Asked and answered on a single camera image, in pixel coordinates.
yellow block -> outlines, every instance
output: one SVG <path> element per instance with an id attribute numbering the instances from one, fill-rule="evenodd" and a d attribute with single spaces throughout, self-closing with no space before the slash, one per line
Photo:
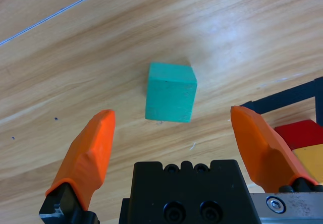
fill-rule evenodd
<path id="1" fill-rule="evenodd" d="M 323 144 L 293 150 L 306 170 L 319 183 L 323 183 Z"/>

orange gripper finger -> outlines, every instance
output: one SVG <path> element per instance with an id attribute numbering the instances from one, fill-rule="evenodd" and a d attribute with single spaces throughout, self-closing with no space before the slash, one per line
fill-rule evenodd
<path id="1" fill-rule="evenodd" d="M 248 108 L 234 106 L 231 108 L 231 122 L 250 178 L 265 192 L 277 192 L 279 187 L 292 185 L 300 177 L 318 184 L 261 115 Z"/>
<path id="2" fill-rule="evenodd" d="M 62 183 L 69 183 L 82 208 L 88 209 L 94 191 L 104 182 L 115 125 L 112 110 L 103 110 L 89 121 L 72 142 L 46 196 Z"/>

wooden block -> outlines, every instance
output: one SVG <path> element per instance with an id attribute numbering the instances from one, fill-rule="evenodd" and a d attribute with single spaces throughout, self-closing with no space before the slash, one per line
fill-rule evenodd
<path id="1" fill-rule="evenodd" d="M 293 151 L 313 178 L 323 183 L 323 144 L 298 148 Z"/>
<path id="2" fill-rule="evenodd" d="M 323 128 L 312 120 L 276 127 L 291 150 L 323 144 Z"/>
<path id="3" fill-rule="evenodd" d="M 146 119 L 190 122 L 197 81 L 190 66 L 151 63 Z"/>

red block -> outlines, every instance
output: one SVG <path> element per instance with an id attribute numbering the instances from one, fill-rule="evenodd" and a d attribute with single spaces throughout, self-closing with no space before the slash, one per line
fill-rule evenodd
<path id="1" fill-rule="evenodd" d="M 291 150 L 323 144 L 323 128 L 312 120 L 276 127 Z"/>

green block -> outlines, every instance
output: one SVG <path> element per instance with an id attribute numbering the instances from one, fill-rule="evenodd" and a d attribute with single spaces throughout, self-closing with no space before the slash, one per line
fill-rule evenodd
<path id="1" fill-rule="evenodd" d="M 146 119 L 190 122 L 197 81 L 190 66 L 151 63 Z"/>

